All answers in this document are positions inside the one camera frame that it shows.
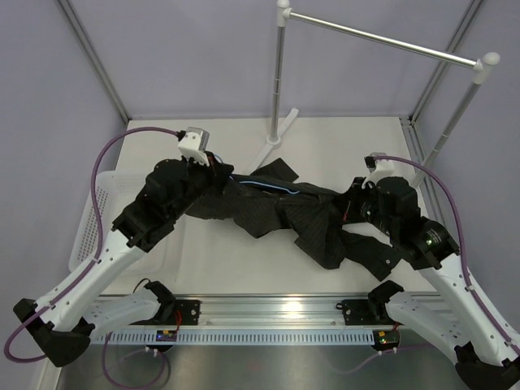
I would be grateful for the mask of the black pinstripe shirt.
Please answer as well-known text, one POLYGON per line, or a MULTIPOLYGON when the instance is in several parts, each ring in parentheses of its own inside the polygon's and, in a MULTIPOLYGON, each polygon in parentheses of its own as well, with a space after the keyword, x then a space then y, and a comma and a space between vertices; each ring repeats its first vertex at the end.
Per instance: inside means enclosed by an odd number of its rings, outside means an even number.
POLYGON ((339 194, 328 188, 299 182, 297 173, 281 158, 251 175, 233 174, 221 194, 207 193, 189 209, 188 216, 203 220, 230 219, 255 239, 279 230, 296 233, 294 241, 308 257, 326 270, 348 259, 365 267, 377 280, 387 278, 402 259, 401 253, 372 236, 347 232, 335 208, 339 194), (243 184, 253 180, 300 191, 288 195, 243 184))

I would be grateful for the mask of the blue wire hanger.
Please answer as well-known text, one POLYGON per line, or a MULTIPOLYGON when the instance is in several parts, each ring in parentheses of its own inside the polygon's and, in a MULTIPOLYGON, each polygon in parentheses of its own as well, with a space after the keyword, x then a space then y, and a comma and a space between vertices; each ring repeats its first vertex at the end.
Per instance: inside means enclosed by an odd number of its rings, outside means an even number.
MULTIPOLYGON (((211 162, 213 162, 213 163, 214 162, 223 163, 223 160, 217 154, 213 154, 212 157, 209 157, 209 160, 211 162)), ((229 179, 230 180, 235 180, 235 179, 233 179, 233 177, 231 175, 229 176, 229 179)), ((297 195, 297 194, 300 193, 300 191, 294 191, 294 190, 290 190, 290 189, 285 188, 285 187, 280 187, 280 186, 273 185, 273 184, 257 182, 257 181, 253 181, 253 180, 239 180, 239 181, 237 181, 237 183, 238 184, 247 185, 247 186, 251 186, 251 187, 255 187, 255 188, 258 188, 258 189, 263 189, 263 190, 266 190, 266 191, 269 190, 269 191, 276 191, 276 192, 281 192, 281 193, 287 193, 288 195, 297 195)))

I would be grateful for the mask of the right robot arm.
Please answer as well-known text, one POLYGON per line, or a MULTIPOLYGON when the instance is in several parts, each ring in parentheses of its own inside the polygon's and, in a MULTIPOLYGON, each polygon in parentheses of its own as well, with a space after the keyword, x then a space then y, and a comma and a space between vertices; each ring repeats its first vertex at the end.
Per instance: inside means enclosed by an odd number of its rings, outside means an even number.
POLYGON ((345 221, 369 223, 387 236, 457 319, 451 323, 388 281, 370 292, 367 311, 374 321, 391 319, 416 332, 449 359, 470 389, 519 387, 519 354, 513 345, 517 333, 500 315, 488 317, 497 311, 482 308, 486 297, 475 297, 481 288, 469 281, 462 247, 443 225, 422 216, 418 194, 406 179, 386 177, 366 184, 359 177, 333 204, 345 221))

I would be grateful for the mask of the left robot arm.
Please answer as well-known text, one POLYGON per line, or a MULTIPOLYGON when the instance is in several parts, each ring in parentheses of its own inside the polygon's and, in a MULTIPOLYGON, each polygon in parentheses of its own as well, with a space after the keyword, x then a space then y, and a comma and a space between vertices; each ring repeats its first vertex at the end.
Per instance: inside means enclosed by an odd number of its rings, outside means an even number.
POLYGON ((98 304, 98 296, 123 271, 174 231, 177 220, 199 198, 221 193, 234 167, 208 153, 206 165, 166 159, 146 176, 135 200, 114 220, 102 247, 62 283, 36 300, 22 299, 13 311, 54 366, 74 362, 92 340, 142 321, 169 322, 173 293, 158 281, 98 304))

